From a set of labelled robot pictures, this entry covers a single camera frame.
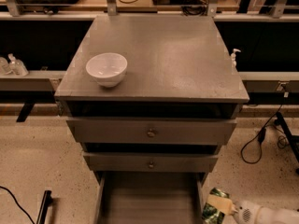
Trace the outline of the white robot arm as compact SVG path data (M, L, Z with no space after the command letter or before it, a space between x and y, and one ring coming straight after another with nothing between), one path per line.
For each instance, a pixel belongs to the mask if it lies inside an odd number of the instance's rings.
M209 194L202 213L207 224L221 224L221 214L232 216L237 224L299 224L299 212L271 209L250 201L233 202Z

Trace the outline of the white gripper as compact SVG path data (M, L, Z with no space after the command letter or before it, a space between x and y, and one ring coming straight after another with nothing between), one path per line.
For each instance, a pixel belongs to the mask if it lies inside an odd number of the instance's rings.
M262 206L250 201L238 201L234 204L231 199L209 194L207 197L208 204L212 205L224 215L233 214L237 224L262 224Z

